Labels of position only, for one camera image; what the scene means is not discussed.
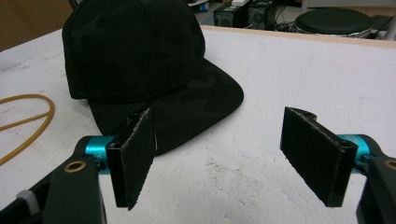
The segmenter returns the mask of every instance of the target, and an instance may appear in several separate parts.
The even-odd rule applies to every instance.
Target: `white tabletop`
[[[285,106],[310,111],[334,133],[365,133],[396,157],[396,44],[204,27],[205,57],[244,89],[219,124],[155,158],[135,208],[117,208],[101,175],[108,223],[356,223],[365,177],[327,208],[279,149]],[[89,107],[69,96],[61,31],[0,52],[0,98],[48,96],[56,112],[32,145],[0,166],[0,209],[99,135]],[[0,126],[47,110],[37,100],[0,105]],[[6,155],[42,123],[0,132]]]

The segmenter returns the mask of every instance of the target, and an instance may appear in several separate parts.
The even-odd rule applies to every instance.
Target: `stool seat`
[[[296,33],[343,36],[361,34],[367,36],[371,32],[372,19],[355,10],[327,7],[299,16],[294,22],[294,26]]]

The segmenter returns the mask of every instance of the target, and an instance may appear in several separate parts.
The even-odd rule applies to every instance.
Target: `baseball cap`
[[[204,58],[205,39],[183,0],[84,0],[63,29],[67,82],[103,135],[153,109],[157,155],[242,104],[238,83]]]

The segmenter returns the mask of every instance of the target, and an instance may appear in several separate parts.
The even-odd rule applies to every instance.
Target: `cable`
[[[36,99],[41,99],[44,101],[47,101],[47,103],[49,104],[49,111],[47,113],[43,113],[40,115],[36,115],[33,116],[29,119],[23,119],[5,126],[0,127],[0,132],[9,128],[13,128],[16,127],[18,125],[21,125],[23,123],[32,121],[32,120],[36,120],[36,119],[41,119],[44,117],[47,117],[46,120],[44,120],[43,124],[37,129],[37,131],[35,131],[35,133],[32,134],[32,136],[30,136],[24,143],[22,143],[20,146],[18,146],[17,148],[15,148],[14,150],[12,150],[11,152],[9,152],[5,157],[0,159],[0,165],[3,165],[4,163],[6,163],[7,161],[11,160],[12,158],[14,158],[16,155],[18,155],[20,152],[22,152],[24,149],[26,149],[30,144],[32,144],[37,137],[42,134],[44,132],[44,130],[49,126],[50,121],[53,118],[53,114],[55,113],[55,105],[54,103],[51,101],[50,98],[48,98],[47,96],[44,95],[39,95],[39,94],[24,94],[24,95],[17,95],[17,96],[11,96],[5,99],[0,100],[0,105],[7,103],[7,102],[11,102],[11,101],[15,101],[15,100],[20,100],[20,99],[27,99],[27,98],[36,98]]]
[[[274,30],[275,31],[279,31],[279,32],[288,32],[289,31],[289,27],[288,26],[285,27],[285,25],[282,25],[282,24],[277,22],[277,19],[279,18],[280,14],[282,14],[283,21],[285,21],[285,15],[283,14],[283,11],[286,8],[286,3],[284,3],[284,1],[279,1],[279,5],[277,5],[277,7],[282,7],[282,8],[280,8],[279,12],[276,15],[275,24],[274,24]]]
[[[250,24],[249,26],[244,27],[244,29],[250,29],[252,26],[253,26],[253,24]]]
[[[275,30],[279,32],[290,33],[293,24],[294,21],[286,22],[286,23],[277,23],[275,24]]]

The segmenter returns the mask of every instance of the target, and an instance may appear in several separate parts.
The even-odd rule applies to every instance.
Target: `cap crown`
[[[72,98],[127,103],[196,77],[205,40],[183,0],[85,0],[64,26]]]

